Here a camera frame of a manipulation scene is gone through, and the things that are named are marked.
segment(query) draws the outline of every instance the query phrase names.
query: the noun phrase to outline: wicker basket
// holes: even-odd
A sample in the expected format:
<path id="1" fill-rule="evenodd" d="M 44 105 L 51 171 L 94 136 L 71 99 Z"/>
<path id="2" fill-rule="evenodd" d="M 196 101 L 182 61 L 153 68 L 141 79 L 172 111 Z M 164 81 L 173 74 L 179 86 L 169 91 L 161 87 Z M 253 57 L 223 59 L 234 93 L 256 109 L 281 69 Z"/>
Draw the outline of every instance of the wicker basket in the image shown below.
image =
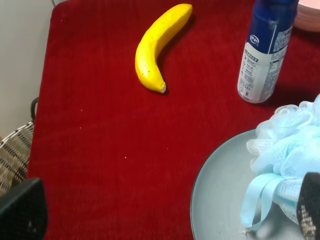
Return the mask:
<path id="1" fill-rule="evenodd" d="M 33 134 L 29 122 L 0 142 L 0 196 L 26 179 Z"/>

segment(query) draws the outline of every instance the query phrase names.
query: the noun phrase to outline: yellow banana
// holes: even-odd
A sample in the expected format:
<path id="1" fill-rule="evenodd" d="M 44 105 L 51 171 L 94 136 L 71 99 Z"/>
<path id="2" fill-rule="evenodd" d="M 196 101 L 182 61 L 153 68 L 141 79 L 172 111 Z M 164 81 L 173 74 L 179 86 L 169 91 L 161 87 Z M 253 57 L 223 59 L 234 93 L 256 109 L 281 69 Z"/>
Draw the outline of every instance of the yellow banana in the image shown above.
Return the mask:
<path id="1" fill-rule="evenodd" d="M 190 4 L 176 5 L 159 17 L 143 35 L 135 53 L 135 71 L 146 88 L 161 93 L 166 91 L 156 60 L 164 46 L 187 23 L 191 12 Z"/>

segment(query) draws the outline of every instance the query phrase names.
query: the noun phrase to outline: plate rim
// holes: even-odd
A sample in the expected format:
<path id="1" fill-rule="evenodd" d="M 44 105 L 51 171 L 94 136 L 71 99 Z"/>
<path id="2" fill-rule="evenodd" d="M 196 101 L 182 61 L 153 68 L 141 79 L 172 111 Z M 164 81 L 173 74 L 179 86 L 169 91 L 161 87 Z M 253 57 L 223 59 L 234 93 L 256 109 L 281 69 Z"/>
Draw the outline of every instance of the plate rim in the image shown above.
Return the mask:
<path id="1" fill-rule="evenodd" d="M 233 139 L 234 137 L 238 136 L 238 135 L 241 135 L 241 134 L 244 134 L 244 133 L 247 133 L 247 132 L 250 132 L 252 130 L 256 130 L 255 128 L 252 128 L 252 129 L 249 129 L 249 130 L 246 130 L 246 131 L 242 131 L 242 132 L 239 132 L 238 134 L 226 139 L 225 141 L 223 141 L 219 146 L 217 146 L 210 154 L 209 156 L 205 159 L 205 161 L 203 162 L 203 164 L 201 165 L 198 173 L 196 174 L 196 177 L 195 177 L 195 180 L 193 182 L 193 186 L 192 186 L 192 191 L 191 191 L 191 198 L 190 198 L 190 224 L 191 224 L 191 231 L 192 231 L 192 237 L 193 237 L 193 240 L 197 240 L 196 237 L 195 237 L 195 230 L 194 230 L 194 225 L 192 223 L 192 199 L 193 199 L 193 195 L 194 195 L 194 190 L 195 190 L 195 185 L 196 185 L 196 182 L 198 180 L 198 177 L 199 177 L 199 174 L 202 170 L 202 168 L 204 167 L 204 165 L 206 164 L 206 162 L 208 161 L 208 159 L 210 158 L 210 156 L 216 151 L 218 150 L 218 148 L 220 148 L 223 144 L 225 144 L 226 142 L 228 142 L 229 140 Z"/>

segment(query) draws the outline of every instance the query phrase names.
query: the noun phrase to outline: black object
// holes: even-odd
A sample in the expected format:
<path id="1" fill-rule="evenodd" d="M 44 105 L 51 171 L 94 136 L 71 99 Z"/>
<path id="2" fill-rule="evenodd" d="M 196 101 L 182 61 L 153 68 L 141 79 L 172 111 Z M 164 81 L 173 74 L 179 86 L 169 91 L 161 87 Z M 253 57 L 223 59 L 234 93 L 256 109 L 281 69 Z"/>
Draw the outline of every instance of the black object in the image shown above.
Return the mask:
<path id="1" fill-rule="evenodd" d="M 0 197 L 0 240 L 42 240 L 48 226 L 45 191 L 30 178 Z"/>
<path id="2" fill-rule="evenodd" d="M 320 174 L 308 172 L 302 182 L 296 216 L 305 240 L 320 240 Z"/>

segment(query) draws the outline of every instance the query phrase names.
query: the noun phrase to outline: basket handle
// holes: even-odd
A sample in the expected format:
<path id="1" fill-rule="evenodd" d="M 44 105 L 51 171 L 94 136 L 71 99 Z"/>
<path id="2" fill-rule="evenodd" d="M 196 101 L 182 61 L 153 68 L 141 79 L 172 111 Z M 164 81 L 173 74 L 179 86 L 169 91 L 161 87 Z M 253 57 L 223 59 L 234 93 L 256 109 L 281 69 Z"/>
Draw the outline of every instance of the basket handle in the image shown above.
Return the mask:
<path id="1" fill-rule="evenodd" d="M 36 120 L 36 104 L 38 103 L 39 97 L 36 97 L 32 102 L 30 106 L 30 111 L 31 111 L 31 119 L 32 122 L 35 123 Z"/>

